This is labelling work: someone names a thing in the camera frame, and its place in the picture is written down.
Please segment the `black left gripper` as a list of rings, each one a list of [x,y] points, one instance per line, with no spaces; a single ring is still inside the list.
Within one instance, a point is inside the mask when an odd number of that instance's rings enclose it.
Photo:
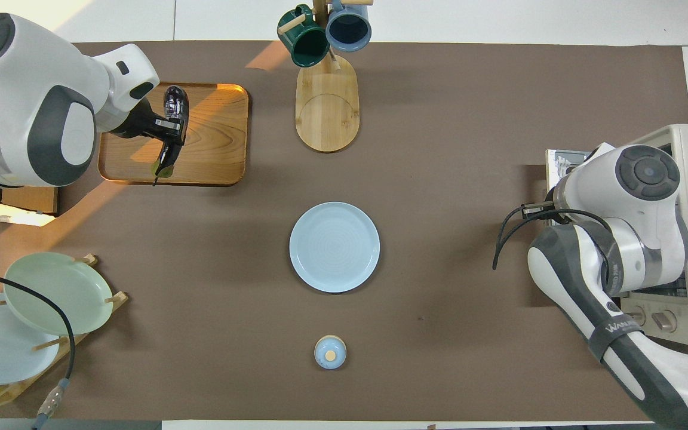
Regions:
[[[164,119],[153,111],[148,99],[142,99],[129,112],[126,119],[114,130],[111,130],[111,134],[123,139],[145,136],[160,140],[169,133],[183,133],[183,131],[183,121]],[[162,157],[177,157],[184,147],[185,141],[185,136],[167,136],[162,141]]]

